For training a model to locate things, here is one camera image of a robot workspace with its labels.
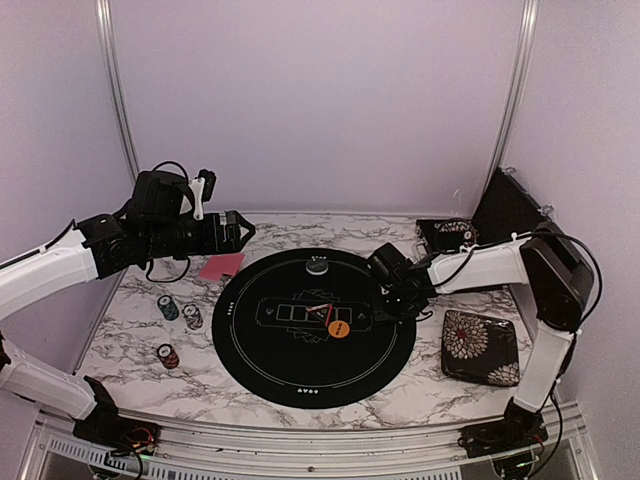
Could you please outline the red triangle all-in marker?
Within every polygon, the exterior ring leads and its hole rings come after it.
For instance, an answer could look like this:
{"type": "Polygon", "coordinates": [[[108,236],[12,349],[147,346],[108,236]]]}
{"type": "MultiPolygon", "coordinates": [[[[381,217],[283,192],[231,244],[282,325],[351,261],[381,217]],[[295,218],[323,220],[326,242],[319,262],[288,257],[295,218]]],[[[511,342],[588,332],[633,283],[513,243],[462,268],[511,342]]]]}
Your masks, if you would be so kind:
{"type": "Polygon", "coordinates": [[[306,308],[308,318],[328,326],[332,321],[334,305],[331,303],[309,306],[306,308]]]}

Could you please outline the orange big blind button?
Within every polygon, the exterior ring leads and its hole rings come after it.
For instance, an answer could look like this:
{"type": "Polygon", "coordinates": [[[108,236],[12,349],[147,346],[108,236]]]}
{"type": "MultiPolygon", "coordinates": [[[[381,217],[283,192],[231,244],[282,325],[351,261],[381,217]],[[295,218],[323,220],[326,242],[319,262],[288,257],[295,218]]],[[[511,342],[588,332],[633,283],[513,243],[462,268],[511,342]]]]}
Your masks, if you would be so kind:
{"type": "Polygon", "coordinates": [[[346,321],[333,320],[328,323],[327,330],[331,337],[342,339],[350,334],[351,327],[346,321]]]}

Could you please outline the black dealer button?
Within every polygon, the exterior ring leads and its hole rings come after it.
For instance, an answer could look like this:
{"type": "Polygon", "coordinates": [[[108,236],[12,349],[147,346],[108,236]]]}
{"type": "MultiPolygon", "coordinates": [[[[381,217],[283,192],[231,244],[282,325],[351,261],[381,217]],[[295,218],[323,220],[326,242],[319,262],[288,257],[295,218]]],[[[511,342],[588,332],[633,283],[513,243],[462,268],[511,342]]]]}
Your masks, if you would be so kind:
{"type": "Polygon", "coordinates": [[[329,262],[326,257],[312,256],[305,264],[306,271],[310,275],[324,275],[329,270],[329,262]]]}

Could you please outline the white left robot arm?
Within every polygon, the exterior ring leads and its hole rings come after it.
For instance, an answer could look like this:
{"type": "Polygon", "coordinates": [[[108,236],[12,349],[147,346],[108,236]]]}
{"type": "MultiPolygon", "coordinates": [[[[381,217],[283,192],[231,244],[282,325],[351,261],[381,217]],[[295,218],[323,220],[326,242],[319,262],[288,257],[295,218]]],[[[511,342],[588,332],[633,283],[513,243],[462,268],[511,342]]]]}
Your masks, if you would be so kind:
{"type": "MultiPolygon", "coordinates": [[[[61,234],[1,265],[1,316],[69,287],[105,279],[154,260],[240,252],[255,227],[239,212],[207,213],[216,176],[203,169],[190,179],[163,167],[141,172],[132,196],[113,214],[71,222],[61,234]]],[[[106,445],[125,438],[126,423],[100,382],[79,379],[1,342],[1,387],[62,411],[106,445]]]]}

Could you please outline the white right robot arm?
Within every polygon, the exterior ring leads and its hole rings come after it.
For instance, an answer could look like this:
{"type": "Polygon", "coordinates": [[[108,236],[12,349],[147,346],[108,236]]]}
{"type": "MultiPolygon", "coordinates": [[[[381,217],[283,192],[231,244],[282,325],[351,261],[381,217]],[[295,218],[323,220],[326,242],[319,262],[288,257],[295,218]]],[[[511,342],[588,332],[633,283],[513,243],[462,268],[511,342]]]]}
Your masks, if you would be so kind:
{"type": "Polygon", "coordinates": [[[532,349],[495,438],[515,448],[534,431],[530,413],[547,402],[564,374],[583,323],[603,293],[600,265],[587,244],[552,222],[505,240],[412,261],[386,243],[367,260],[393,312],[418,300],[506,286],[532,336],[532,349]]]}

